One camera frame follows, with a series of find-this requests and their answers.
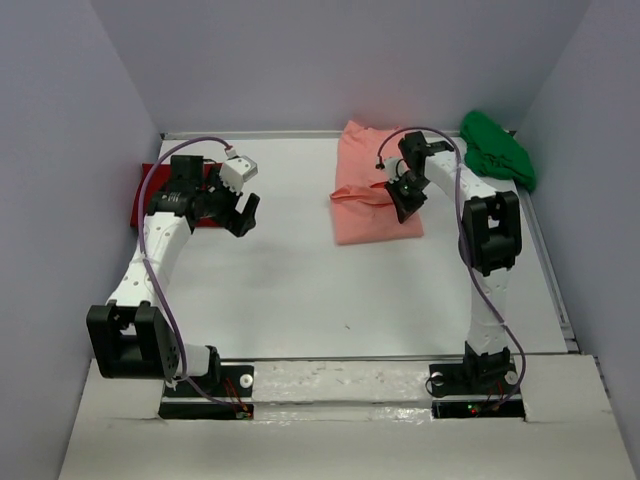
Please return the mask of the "pink t-shirt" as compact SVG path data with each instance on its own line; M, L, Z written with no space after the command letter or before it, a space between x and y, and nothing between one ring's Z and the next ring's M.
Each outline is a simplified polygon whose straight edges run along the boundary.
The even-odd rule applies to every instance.
M376 168L377 151L391 132L348 121L338 141L335 189L330 194L334 240L338 245L420 238L416 215L398 221L384 188L387 174Z

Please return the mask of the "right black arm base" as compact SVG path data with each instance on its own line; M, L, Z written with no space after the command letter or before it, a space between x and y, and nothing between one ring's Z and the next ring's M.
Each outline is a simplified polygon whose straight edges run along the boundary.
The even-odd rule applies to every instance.
M525 419L521 391L514 390L518 380L514 364L480 384L472 383L461 363L438 363L429 369L425 390L432 398L434 419Z

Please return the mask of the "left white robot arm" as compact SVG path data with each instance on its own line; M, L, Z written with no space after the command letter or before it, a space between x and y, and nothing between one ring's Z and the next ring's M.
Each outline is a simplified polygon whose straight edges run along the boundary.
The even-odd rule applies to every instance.
M237 238L255 227L259 196L237 205L258 166L230 152L213 166L201 156L174 155L168 168L166 181L142 201L138 245L122 280L105 304L89 309L86 324L103 377L187 381L209 395L221 383L220 355L184 342L164 290L199 223L210 220Z

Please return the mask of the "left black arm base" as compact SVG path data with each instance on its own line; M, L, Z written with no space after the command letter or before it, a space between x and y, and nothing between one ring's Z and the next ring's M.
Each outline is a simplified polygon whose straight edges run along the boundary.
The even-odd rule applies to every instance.
M164 420L250 421L253 387L252 364L223 364L217 382L203 376L164 386L158 415Z

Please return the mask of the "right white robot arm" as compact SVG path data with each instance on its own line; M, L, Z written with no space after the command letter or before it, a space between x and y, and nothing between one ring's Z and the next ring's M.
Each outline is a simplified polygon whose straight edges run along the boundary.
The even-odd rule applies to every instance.
M399 156L379 154L376 165L387 176L384 188L400 223L424 205L429 185L455 208L459 255L471 282L470 325L462 360L431 365L426 389L435 398L514 394L525 369L512 358L510 348L518 342L504 309L509 275L522 251L519 197L474 174L448 135L430 142L426 132L421 127L394 132Z

